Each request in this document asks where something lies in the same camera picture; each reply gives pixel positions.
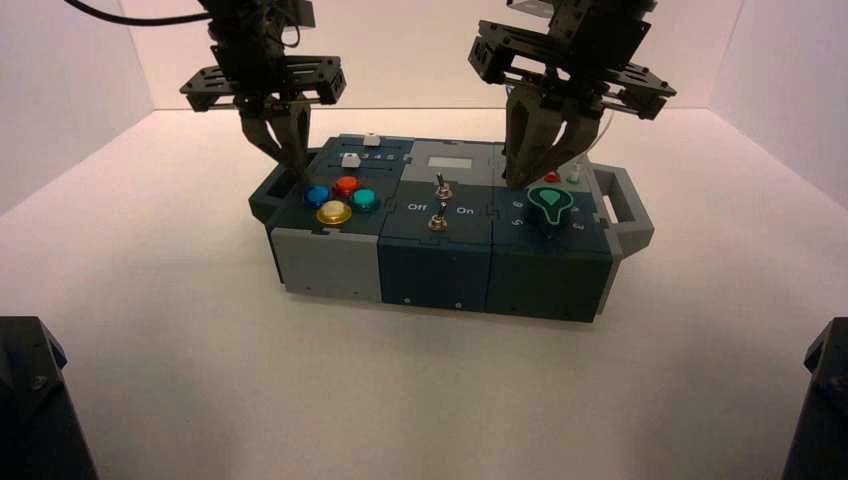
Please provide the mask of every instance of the white wall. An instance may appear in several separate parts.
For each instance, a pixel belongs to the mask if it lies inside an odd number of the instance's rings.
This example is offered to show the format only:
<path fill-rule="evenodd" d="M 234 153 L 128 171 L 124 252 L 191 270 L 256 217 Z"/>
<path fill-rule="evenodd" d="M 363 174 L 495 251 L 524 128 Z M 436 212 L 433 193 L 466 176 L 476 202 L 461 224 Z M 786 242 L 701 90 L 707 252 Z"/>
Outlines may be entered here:
<path fill-rule="evenodd" d="M 711 107 L 848 207 L 848 2 L 747 0 Z"/>
<path fill-rule="evenodd" d="M 129 15 L 200 10 L 195 0 L 121 0 Z M 672 105 L 706 107 L 741 0 L 660 0 L 636 61 L 678 89 Z M 340 107 L 497 107 L 501 88 L 467 62 L 480 19 L 539 31 L 543 19 L 503 0 L 315 0 L 317 30 L 299 54 L 338 55 L 348 78 Z M 179 86 L 214 63 L 205 23 L 132 29 L 156 108 L 187 108 Z"/>
<path fill-rule="evenodd" d="M 117 0 L 91 2 L 120 12 Z M 129 32 L 60 0 L 0 2 L 0 213 L 152 110 Z"/>

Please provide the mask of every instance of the green button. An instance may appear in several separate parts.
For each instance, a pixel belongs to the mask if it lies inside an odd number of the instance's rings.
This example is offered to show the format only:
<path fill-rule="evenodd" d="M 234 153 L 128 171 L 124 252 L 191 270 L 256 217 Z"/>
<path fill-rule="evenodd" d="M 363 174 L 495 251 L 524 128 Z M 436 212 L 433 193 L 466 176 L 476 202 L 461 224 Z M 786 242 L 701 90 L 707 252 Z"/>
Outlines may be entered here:
<path fill-rule="evenodd" d="M 377 200 L 377 194 L 374 190 L 363 188 L 354 192 L 350 199 L 351 207 L 359 213 L 373 212 L 379 207 L 380 202 Z"/>

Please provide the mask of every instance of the carrying handle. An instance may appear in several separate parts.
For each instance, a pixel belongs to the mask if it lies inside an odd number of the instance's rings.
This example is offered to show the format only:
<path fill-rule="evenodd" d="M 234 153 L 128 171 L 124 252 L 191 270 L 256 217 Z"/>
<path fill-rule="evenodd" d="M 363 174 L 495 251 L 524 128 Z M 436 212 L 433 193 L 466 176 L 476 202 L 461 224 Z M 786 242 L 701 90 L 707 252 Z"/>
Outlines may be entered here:
<path fill-rule="evenodd" d="M 645 210 L 627 170 L 607 165 L 593 165 L 601 194 L 609 197 L 618 223 L 610 230 L 618 237 L 623 256 L 629 257 L 651 243 L 654 224 Z"/>

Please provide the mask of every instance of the red button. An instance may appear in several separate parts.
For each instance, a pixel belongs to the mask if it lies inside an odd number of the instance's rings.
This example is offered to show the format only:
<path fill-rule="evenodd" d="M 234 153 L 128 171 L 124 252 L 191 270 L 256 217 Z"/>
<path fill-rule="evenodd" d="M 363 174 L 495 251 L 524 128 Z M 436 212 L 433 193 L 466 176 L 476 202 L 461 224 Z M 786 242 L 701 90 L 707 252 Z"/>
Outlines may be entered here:
<path fill-rule="evenodd" d="M 336 185 L 333 186 L 333 193 L 340 197 L 350 198 L 353 192 L 359 190 L 362 185 L 356 177 L 342 177 L 336 180 Z"/>
<path fill-rule="evenodd" d="M 547 175 L 545 175 L 545 182 L 547 182 L 547 183 L 559 183 L 560 182 L 559 174 L 556 173 L 556 172 L 549 172 Z"/>

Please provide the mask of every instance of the black cable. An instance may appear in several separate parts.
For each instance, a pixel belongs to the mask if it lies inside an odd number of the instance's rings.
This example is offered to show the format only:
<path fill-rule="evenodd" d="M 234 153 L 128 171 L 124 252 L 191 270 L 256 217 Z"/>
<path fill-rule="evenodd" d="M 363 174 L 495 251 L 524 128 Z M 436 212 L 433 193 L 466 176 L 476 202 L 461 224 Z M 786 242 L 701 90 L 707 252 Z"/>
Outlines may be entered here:
<path fill-rule="evenodd" d="M 290 24 L 294 25 L 294 29 L 295 29 L 295 31 L 297 32 L 297 40 L 295 40 L 295 42 L 294 42 L 294 43 L 286 43 L 286 42 L 284 42 L 284 41 L 283 41 L 283 39 L 282 39 L 282 38 L 280 38 L 280 39 L 278 40 L 278 39 L 276 39 L 276 38 L 272 37 L 271 35 L 268 35 L 268 38 L 270 38 L 271 40 L 273 40 L 275 43 L 279 43 L 280 45 L 282 45 L 282 46 L 284 46 L 284 47 L 297 48 L 297 46 L 298 46 L 298 45 L 300 45 L 300 25 L 298 25 L 298 24 L 297 24 L 297 20 L 295 20 L 295 19 L 291 16 L 291 14 L 289 14 L 289 12 L 288 12 L 287 10 L 285 10 L 285 9 L 281 8 L 279 5 L 273 5 L 273 8 L 274 8 L 275 10 L 277 10 L 278 12 L 282 13 L 282 14 L 283 14 L 283 16 L 286 18 L 286 20 L 287 20 Z"/>
<path fill-rule="evenodd" d="M 199 22 L 202 20 L 210 20 L 212 15 L 208 13 L 198 13 L 195 15 L 184 15 L 182 17 L 165 17 L 165 18 L 130 18 L 112 15 L 111 13 L 102 12 L 96 8 L 90 7 L 79 0 L 65 0 L 65 2 L 84 12 L 92 17 L 99 18 L 111 23 L 119 25 L 129 25 L 131 27 L 164 27 L 167 25 L 179 25 L 182 23 Z"/>

